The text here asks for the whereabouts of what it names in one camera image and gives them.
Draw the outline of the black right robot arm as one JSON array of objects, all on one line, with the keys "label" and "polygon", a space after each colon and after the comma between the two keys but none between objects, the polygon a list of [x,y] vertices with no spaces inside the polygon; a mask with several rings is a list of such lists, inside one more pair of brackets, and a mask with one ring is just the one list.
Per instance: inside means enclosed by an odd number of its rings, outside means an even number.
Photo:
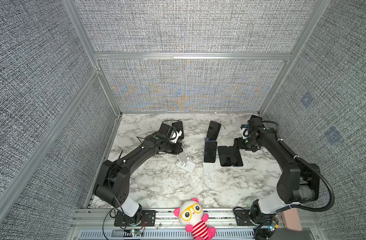
[{"label": "black right robot arm", "polygon": [[252,115],[240,127],[242,136],[234,140],[232,163],[241,160],[240,151],[257,152],[267,149],[279,164],[282,174],[275,191],[269,196],[255,200],[250,208],[250,219],[254,224],[262,224],[276,214],[318,200],[320,170],[312,164],[307,167],[297,161],[295,153],[283,146],[275,128],[265,126],[263,118]]}]

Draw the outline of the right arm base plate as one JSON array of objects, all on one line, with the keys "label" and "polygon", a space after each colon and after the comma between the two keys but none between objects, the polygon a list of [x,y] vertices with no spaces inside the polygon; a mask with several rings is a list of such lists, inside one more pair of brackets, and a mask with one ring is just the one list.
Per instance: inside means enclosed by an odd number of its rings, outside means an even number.
[{"label": "right arm base plate", "polygon": [[249,214],[249,210],[244,210],[241,208],[237,208],[233,211],[234,216],[235,216],[235,221],[237,226],[239,227],[246,227],[246,226],[258,226],[258,224],[255,224],[251,219],[250,219],[250,214]]}]

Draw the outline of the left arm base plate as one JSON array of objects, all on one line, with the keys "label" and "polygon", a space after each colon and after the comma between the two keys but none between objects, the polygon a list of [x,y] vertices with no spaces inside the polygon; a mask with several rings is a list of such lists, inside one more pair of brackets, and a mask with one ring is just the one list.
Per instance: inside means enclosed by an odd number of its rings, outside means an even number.
[{"label": "left arm base plate", "polygon": [[156,222],[156,211],[154,210],[143,210],[142,215],[138,220],[130,217],[126,217],[121,211],[116,211],[114,218],[115,227],[154,227]]}]

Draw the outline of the white folding stand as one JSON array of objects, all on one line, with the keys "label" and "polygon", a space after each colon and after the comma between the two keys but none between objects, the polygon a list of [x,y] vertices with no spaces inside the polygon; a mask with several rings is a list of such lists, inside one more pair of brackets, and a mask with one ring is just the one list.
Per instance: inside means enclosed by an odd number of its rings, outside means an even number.
[{"label": "white folding stand", "polygon": [[187,153],[183,150],[177,155],[178,161],[176,163],[177,167],[192,173],[195,168],[195,163],[189,160]]},{"label": "white folding stand", "polygon": [[203,172],[204,173],[214,173],[215,172],[215,169],[214,169],[214,163],[206,163],[204,162],[203,163]]}]

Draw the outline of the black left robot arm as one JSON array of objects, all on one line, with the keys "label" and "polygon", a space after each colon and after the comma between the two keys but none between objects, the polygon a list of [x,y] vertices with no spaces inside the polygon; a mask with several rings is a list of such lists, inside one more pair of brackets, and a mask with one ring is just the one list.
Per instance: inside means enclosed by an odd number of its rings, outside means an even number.
[{"label": "black left robot arm", "polygon": [[129,154],[111,162],[102,163],[93,194],[122,213],[126,225],[139,224],[142,206],[129,197],[132,174],[148,159],[158,154],[177,156],[183,152],[183,122],[162,122],[160,129],[144,138]]}]

